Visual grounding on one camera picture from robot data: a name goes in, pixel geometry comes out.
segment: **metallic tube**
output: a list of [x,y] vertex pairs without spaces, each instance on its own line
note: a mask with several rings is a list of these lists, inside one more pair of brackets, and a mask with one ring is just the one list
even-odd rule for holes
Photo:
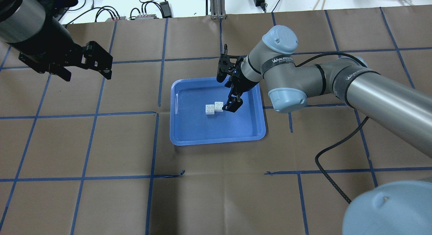
[[432,158],[432,98],[375,73],[358,76],[348,102]]
[[16,12],[0,22],[0,38],[7,43],[25,41],[44,25],[45,10],[37,0],[23,0]]

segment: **power adapter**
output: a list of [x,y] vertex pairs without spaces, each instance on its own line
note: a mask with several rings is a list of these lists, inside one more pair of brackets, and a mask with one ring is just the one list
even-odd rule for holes
[[163,1],[159,3],[162,9],[162,18],[172,18],[171,8],[169,7],[168,1]]
[[256,7],[261,7],[266,12],[266,0],[253,0]]

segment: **metal bracket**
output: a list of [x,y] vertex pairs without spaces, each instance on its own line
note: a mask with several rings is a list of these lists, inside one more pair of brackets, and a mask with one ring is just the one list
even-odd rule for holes
[[210,0],[210,17],[214,20],[225,19],[225,0]]

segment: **gray robotic arm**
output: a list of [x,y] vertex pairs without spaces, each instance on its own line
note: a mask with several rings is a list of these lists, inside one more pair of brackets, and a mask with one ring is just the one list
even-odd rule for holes
[[432,158],[432,98],[369,69],[355,57],[296,66],[291,55],[298,44],[286,26],[274,26],[246,58],[227,55],[219,60],[217,80],[231,88],[224,110],[235,112],[241,95],[264,80],[273,108],[293,112],[307,98],[335,94],[348,106],[370,116]]

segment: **blue tray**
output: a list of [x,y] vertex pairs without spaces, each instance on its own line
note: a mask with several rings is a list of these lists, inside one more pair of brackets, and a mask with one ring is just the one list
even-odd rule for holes
[[205,105],[226,102],[230,89],[216,77],[185,79],[171,86],[170,139],[176,146],[262,139],[266,124],[259,85],[242,95],[237,112],[206,115]]

